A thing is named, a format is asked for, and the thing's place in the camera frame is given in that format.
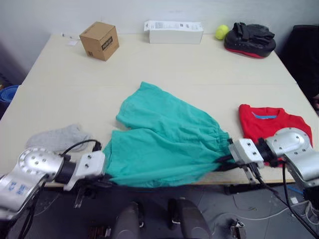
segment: gray cloth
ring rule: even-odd
[[[72,145],[87,140],[90,135],[80,131],[79,125],[71,124],[65,128],[59,128],[35,134],[26,143],[25,147],[44,147],[50,151],[64,151]],[[81,151],[87,147],[87,143],[79,145],[72,151]]]

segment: white wall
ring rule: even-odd
[[[319,0],[0,0],[0,44],[27,73],[51,33],[78,34],[97,20],[140,33],[148,19],[201,21],[205,33],[260,23],[280,50],[293,25],[319,23]]]

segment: white box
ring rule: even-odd
[[[150,43],[199,44],[203,36],[200,22],[146,21],[144,31],[149,31]]]

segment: yellow ball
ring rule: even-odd
[[[226,34],[229,32],[229,28],[228,26],[226,25],[220,25],[217,30],[216,30],[216,33],[215,33],[215,37],[218,39],[218,40],[222,40],[225,38]]]

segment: red t-shirt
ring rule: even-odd
[[[239,107],[240,122],[244,131],[244,138],[250,138],[254,143],[259,138],[274,136],[286,127],[298,128],[305,132],[313,144],[311,128],[300,116],[290,115],[283,108],[252,108],[249,105]]]

